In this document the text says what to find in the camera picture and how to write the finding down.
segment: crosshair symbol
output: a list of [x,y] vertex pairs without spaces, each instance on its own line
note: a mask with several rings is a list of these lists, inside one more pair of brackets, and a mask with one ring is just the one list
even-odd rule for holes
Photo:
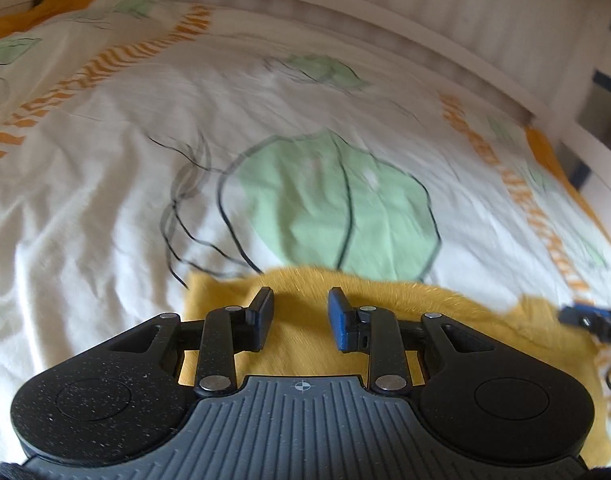
[[298,381],[298,383],[295,384],[295,390],[299,390],[300,392],[306,392],[310,388],[312,388],[312,384],[307,381]]

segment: black device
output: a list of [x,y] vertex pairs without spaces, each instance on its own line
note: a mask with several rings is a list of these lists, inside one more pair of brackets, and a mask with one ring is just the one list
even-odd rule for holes
[[577,326],[597,336],[599,341],[611,344],[611,310],[585,303],[564,305],[559,312],[559,321]]
[[[360,376],[247,376],[234,354],[262,350],[274,294],[204,320],[161,314],[25,383],[12,423],[50,480],[575,479],[594,406],[574,378],[456,320],[397,320],[329,293],[340,351]],[[194,386],[178,383],[199,350]],[[410,378],[416,351],[425,384]]]

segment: wooden slat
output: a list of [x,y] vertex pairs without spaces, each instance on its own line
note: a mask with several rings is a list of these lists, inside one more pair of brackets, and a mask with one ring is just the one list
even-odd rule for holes
[[508,95],[536,116],[550,114],[548,106],[501,70],[440,34],[391,10],[364,0],[298,0],[342,12],[390,30],[457,63]]
[[601,218],[601,223],[611,238],[611,190],[601,179],[592,174],[581,188],[581,194]]
[[561,142],[576,153],[611,190],[611,151],[578,124],[571,124]]
[[376,54],[381,59],[387,59],[393,64],[403,67],[406,71],[413,73],[422,81],[428,83],[432,88],[438,90],[439,92],[444,92],[447,94],[452,94],[461,99],[465,104],[477,107],[487,113],[499,115],[502,117],[507,117],[509,120],[517,121],[519,124],[527,123],[527,115],[528,112],[523,110],[523,114],[519,115],[509,115],[505,111],[497,108],[494,104],[486,101],[482,97],[474,94],[467,88],[461,86],[459,83],[455,83],[451,79],[448,79],[445,76],[442,76],[438,72],[434,72],[429,68],[426,68],[418,63],[413,62],[410,59],[399,56],[394,52],[381,48],[380,46],[366,43],[365,41],[361,41],[358,38],[352,38],[350,36],[346,36],[345,34],[341,34],[339,32],[333,32],[331,30],[326,30],[324,28],[320,28],[322,32],[329,34],[344,43],[352,44],[361,48],[362,50],[366,50],[368,52],[372,52]]
[[563,77],[551,99],[552,116],[536,117],[535,126],[543,130],[550,142],[558,140],[563,129],[574,121],[592,86],[597,62],[610,37],[611,0],[594,0],[588,8],[583,28]]

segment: black round disc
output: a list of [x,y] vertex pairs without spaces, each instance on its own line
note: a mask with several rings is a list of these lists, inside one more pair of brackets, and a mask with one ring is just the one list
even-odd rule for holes
[[429,428],[476,459],[530,465],[577,456],[594,420],[574,378],[512,349],[458,354],[423,388]]
[[55,462],[98,466],[138,456],[183,420],[186,388],[144,354],[76,357],[25,383],[10,416],[22,446]]

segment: circular pad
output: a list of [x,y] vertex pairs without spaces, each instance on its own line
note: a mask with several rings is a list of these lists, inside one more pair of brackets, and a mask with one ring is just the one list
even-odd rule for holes
[[130,389],[106,378],[83,379],[68,384],[57,396],[61,413],[83,422],[117,415],[130,403]]
[[484,412],[506,420],[528,420],[541,415],[550,402],[541,386],[517,378],[493,379],[474,392]]

